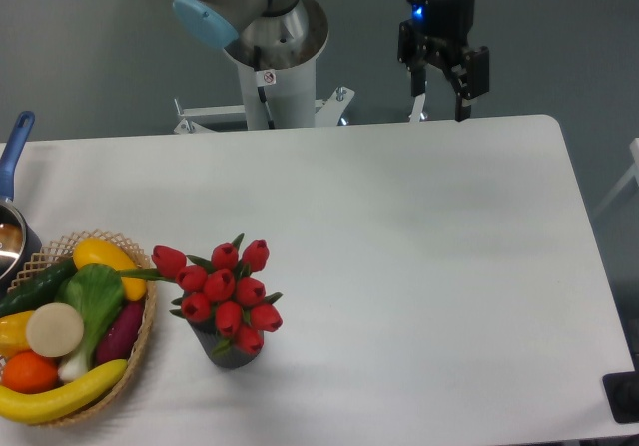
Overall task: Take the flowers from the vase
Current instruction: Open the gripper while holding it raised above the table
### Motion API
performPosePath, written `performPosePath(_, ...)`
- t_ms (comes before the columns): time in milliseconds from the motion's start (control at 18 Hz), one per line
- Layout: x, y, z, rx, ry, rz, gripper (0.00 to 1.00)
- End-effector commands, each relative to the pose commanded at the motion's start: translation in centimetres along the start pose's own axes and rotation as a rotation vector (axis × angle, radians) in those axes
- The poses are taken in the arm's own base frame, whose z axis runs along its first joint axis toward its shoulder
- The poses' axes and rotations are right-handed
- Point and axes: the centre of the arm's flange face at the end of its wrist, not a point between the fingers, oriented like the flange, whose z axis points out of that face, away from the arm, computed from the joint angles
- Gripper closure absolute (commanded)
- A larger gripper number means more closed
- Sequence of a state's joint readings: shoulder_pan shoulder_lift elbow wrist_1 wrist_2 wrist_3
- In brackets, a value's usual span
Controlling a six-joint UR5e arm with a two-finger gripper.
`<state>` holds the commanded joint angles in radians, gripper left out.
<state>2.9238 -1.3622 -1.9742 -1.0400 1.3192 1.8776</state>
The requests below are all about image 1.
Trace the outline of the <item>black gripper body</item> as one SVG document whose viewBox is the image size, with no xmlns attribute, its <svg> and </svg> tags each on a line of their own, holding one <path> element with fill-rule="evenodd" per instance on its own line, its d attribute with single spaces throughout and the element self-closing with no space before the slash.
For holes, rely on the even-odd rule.
<svg viewBox="0 0 639 446">
<path fill-rule="evenodd" d="M 487 75 L 486 47 L 468 43 L 474 24 L 475 0 L 407 0 L 410 19 L 399 27 L 397 58 L 410 71 L 433 64 L 439 56 L 445 69 L 459 66 L 472 75 Z"/>
</svg>

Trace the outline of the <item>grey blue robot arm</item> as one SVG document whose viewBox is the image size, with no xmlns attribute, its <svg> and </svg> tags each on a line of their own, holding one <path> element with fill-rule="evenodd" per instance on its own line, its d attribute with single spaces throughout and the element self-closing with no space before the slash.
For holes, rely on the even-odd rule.
<svg viewBox="0 0 639 446">
<path fill-rule="evenodd" d="M 455 94 L 454 118 L 471 115 L 490 89 L 487 47 L 472 48 L 475 0 L 406 0 L 409 19 L 398 27 L 397 60 L 410 75 L 410 120 L 425 117 L 426 70 L 439 70 Z M 316 60 L 328 40 L 328 22 L 315 0 L 174 0 L 184 28 L 235 63 L 244 115 L 251 130 L 336 126 L 354 97 L 338 87 L 316 97 Z"/>
</svg>

